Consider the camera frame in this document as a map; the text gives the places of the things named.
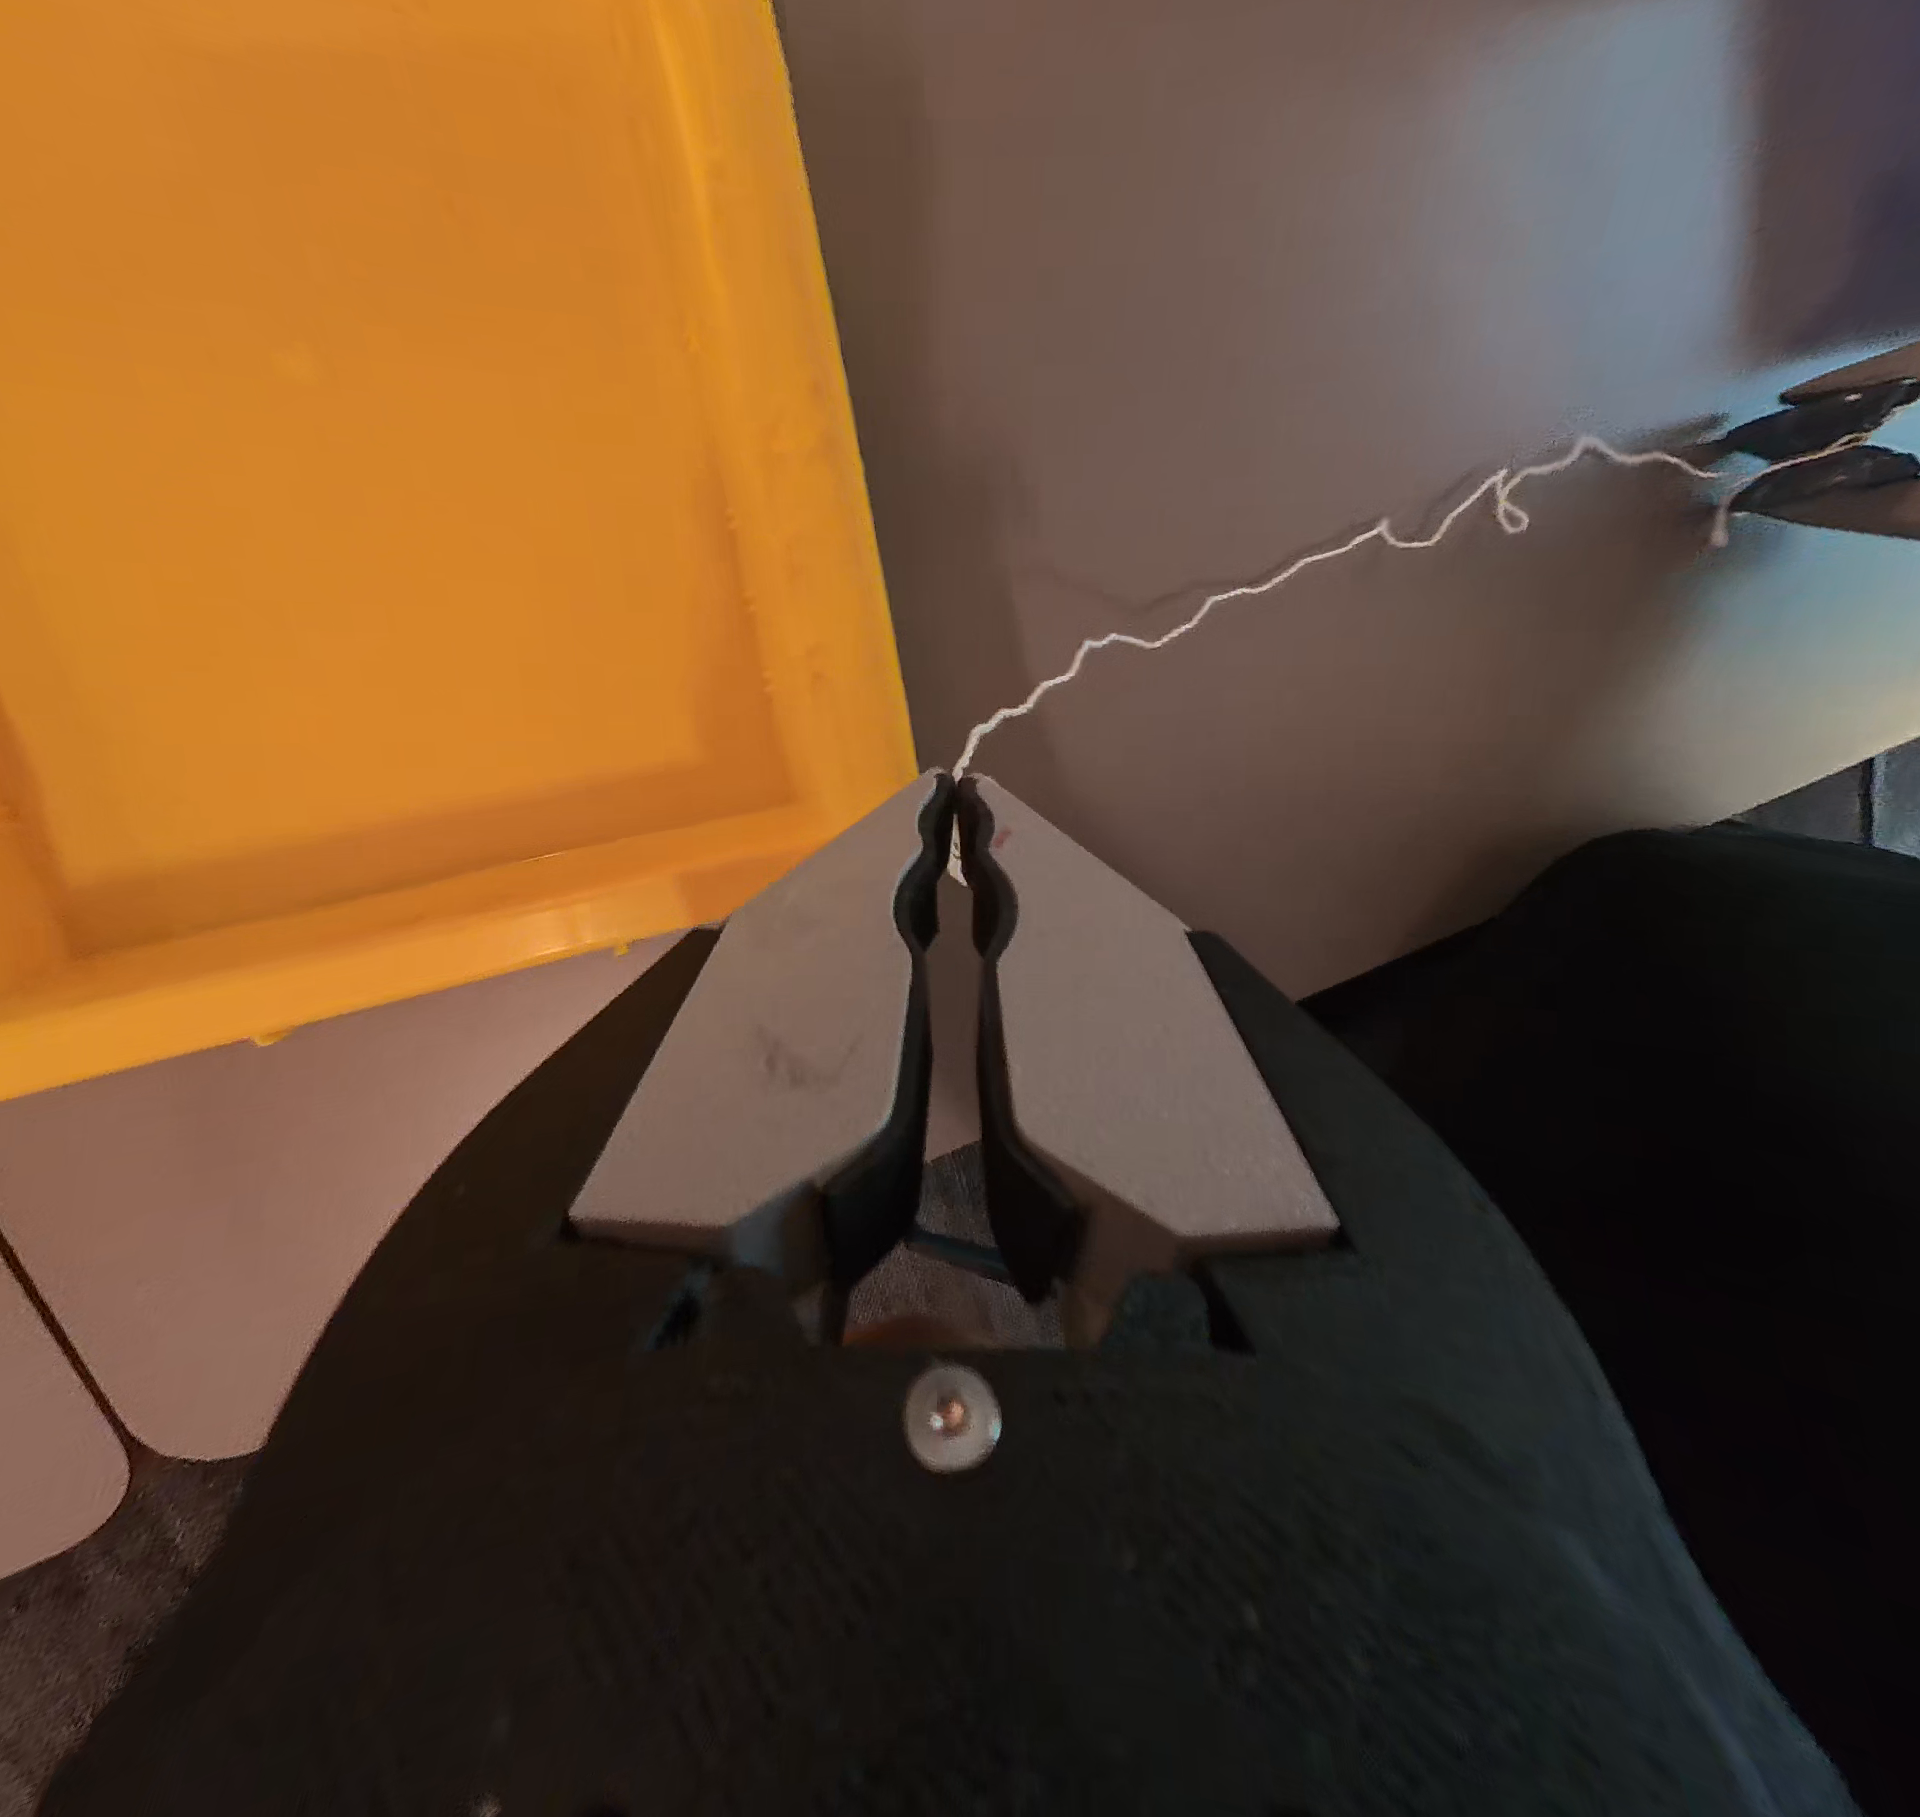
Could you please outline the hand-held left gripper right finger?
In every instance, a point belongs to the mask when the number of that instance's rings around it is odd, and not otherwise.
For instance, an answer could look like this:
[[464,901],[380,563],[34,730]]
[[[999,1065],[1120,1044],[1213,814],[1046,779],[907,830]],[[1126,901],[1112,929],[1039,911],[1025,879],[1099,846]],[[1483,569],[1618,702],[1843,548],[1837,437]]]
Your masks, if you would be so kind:
[[1337,1216],[1188,924],[989,779],[955,791],[988,1220],[1098,1345],[1139,1278],[1321,1250]]

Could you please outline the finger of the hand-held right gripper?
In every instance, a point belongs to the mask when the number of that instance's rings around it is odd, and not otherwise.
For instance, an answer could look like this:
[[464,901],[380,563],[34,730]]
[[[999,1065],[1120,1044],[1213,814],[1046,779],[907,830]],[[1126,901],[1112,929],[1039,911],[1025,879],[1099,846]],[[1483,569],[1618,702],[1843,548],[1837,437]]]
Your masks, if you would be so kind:
[[1896,410],[1917,399],[1917,341],[1889,347],[1852,364],[1816,375],[1780,392],[1780,404],[1809,409],[1829,400],[1883,403]]
[[1712,546],[1744,519],[1917,542],[1917,475],[1764,475],[1716,511]]

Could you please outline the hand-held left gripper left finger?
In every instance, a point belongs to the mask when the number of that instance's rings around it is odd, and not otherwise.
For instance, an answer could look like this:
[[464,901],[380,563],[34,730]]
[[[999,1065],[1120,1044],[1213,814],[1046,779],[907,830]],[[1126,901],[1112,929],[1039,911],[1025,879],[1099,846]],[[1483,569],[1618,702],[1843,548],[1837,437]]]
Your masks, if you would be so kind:
[[929,771],[712,941],[567,1210],[595,1242],[772,1276],[841,1345],[915,1226],[955,782]]

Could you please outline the dark yoyo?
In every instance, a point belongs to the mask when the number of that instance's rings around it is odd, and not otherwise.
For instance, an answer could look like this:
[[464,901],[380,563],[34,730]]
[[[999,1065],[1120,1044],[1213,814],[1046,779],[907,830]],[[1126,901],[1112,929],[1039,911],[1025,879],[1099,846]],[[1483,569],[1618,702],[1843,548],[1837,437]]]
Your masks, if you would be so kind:
[[1894,399],[1836,399],[1809,409],[1782,407],[1723,431],[1718,451],[1761,460],[1761,470],[1748,481],[1764,475],[1917,475],[1914,454],[1872,443],[1883,423],[1914,404],[1896,410]]

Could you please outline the person's black clothing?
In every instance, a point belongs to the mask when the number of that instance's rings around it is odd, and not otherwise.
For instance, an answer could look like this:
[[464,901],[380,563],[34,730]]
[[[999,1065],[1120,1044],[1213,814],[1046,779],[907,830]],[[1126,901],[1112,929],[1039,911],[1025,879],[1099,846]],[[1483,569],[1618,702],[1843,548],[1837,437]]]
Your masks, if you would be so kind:
[[1304,1008],[1523,1238],[1860,1809],[1915,1813],[1915,857],[1623,832]]

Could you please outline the yellow plastic bin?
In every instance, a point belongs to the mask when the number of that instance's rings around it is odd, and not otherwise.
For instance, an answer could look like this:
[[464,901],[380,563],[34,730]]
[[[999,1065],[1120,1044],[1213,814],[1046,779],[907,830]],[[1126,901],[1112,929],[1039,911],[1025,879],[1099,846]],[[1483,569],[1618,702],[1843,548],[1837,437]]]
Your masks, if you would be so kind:
[[723,917],[915,752],[772,0],[2,0],[3,1096]]

